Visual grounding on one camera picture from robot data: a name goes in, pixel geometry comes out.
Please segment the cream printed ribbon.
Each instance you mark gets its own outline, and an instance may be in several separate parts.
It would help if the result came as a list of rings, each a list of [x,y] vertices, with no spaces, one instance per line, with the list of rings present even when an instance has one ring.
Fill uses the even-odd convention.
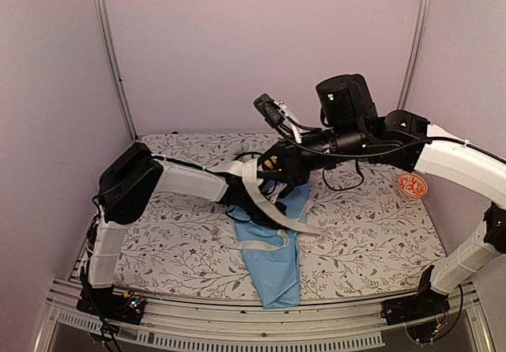
[[[258,159],[254,158],[248,162],[233,161],[224,165],[218,165],[212,172],[228,172],[234,176],[239,176],[242,179],[242,183],[245,184],[245,189],[249,197],[252,199],[255,206],[260,209],[270,220],[275,221],[278,225],[282,225],[298,233],[312,234],[315,238],[313,240],[303,239],[303,245],[317,245],[325,241],[326,236],[324,235],[321,228],[308,225],[300,222],[299,219],[287,218],[280,210],[276,208],[274,203],[270,199],[266,199],[261,191],[259,190],[260,180],[257,178],[257,163]],[[222,231],[216,233],[218,243],[224,248],[236,249],[236,250],[259,250],[275,252],[283,248],[287,248],[290,245],[289,236],[285,230],[278,230],[277,235],[283,240],[283,245],[276,246],[268,244],[266,242],[257,240],[246,240],[238,241],[235,243],[225,243],[224,239],[228,238],[228,235]]]

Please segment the blue hydrangea stem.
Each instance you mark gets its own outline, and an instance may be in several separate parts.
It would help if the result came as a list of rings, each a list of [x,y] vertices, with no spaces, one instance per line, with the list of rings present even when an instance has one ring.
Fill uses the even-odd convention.
[[[252,153],[255,153],[255,150],[252,149],[245,140],[241,140],[240,142],[234,143],[231,146],[231,151],[234,157],[251,155]]]

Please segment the blue wrapping paper sheet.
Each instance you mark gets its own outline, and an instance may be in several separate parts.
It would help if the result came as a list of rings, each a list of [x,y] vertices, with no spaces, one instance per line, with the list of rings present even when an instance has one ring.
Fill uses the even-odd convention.
[[[264,309],[300,304],[300,257],[297,232],[251,221],[245,210],[232,211],[236,242]]]

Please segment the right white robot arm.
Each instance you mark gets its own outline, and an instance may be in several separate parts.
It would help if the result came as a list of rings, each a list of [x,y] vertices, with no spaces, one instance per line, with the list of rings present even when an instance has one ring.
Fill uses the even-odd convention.
[[[491,202],[474,233],[422,275],[408,306],[414,316],[425,317],[438,306],[440,296],[505,252],[505,160],[412,112],[379,116],[360,74],[328,78],[315,89],[323,127],[302,127],[301,136],[287,133],[283,123],[297,122],[281,102],[266,94],[255,100],[255,108],[282,137],[259,158],[268,179],[295,187],[305,184],[315,170],[365,160],[438,176]]]

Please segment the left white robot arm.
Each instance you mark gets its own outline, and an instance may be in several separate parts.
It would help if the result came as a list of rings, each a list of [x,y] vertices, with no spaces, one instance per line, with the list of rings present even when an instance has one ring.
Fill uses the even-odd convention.
[[[99,179],[99,192],[92,197],[96,215],[87,234],[85,268],[92,287],[85,297],[100,315],[118,307],[106,288],[113,284],[123,238],[130,225],[144,213],[153,195],[162,192],[189,195],[237,207],[247,221],[272,226],[273,222],[254,204],[242,182],[243,162],[235,159],[211,168],[155,155],[146,144],[132,144]]]

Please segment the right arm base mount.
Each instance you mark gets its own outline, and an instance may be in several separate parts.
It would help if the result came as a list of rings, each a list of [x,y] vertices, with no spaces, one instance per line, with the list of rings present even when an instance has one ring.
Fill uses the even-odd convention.
[[[448,296],[432,293],[385,300],[381,303],[380,316],[387,325],[404,324],[407,336],[416,344],[430,344],[443,336],[450,305]]]

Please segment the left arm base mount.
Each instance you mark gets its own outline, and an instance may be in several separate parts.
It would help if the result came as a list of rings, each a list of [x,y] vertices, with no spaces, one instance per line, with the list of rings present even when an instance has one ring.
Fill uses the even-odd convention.
[[[145,297],[133,291],[114,293],[113,289],[81,291],[76,309],[91,315],[102,315],[106,320],[140,325],[145,311]]]

